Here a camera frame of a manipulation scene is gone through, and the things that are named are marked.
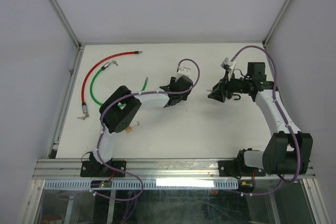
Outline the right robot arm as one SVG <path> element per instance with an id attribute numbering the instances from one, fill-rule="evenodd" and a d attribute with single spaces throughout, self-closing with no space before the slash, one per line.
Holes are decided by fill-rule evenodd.
<path id="1" fill-rule="evenodd" d="M 291 120 L 275 83 L 267 80 L 265 63 L 249 62 L 247 73 L 241 78 L 235 77 L 235 66 L 234 61 L 224 60 L 221 67 L 225 75 L 213 86 L 208 98 L 225 102 L 239 100 L 241 94 L 249 95 L 260 108 L 271 138 L 264 151 L 240 150 L 233 162 L 233 174 L 248 176 L 258 170 L 278 176 L 305 174 L 310 162 L 312 136 L 303 133 Z"/>

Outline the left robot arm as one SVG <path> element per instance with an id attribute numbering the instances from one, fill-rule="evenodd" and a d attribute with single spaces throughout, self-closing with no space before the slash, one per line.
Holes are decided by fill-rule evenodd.
<path id="1" fill-rule="evenodd" d="M 184 75 L 172 77 L 170 83 L 154 91 L 133 93 L 120 86 L 99 109 L 101 132 L 96 148 L 82 162 L 81 177 L 125 177 L 126 162 L 112 158 L 114 136 L 132 127 L 139 110 L 166 108 L 187 100 L 193 81 Z"/>

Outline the small brass padlock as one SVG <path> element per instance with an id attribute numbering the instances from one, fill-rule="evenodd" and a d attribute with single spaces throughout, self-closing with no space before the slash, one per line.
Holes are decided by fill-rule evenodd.
<path id="1" fill-rule="evenodd" d="M 138 127 L 139 125 L 140 125 L 140 123 L 138 121 L 133 122 L 125 129 L 125 131 L 127 133 L 130 133 L 134 128 Z"/>

